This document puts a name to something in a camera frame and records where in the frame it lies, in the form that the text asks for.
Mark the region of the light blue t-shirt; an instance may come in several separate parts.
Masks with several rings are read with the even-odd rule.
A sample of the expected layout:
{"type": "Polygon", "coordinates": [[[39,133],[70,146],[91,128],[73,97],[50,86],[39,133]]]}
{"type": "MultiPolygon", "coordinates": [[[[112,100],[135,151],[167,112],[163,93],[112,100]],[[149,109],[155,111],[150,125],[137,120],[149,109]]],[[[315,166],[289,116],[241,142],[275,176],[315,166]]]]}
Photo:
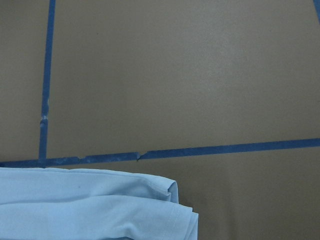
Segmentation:
{"type": "Polygon", "coordinates": [[[196,240],[199,215],[158,175],[2,168],[3,240],[196,240]]]}

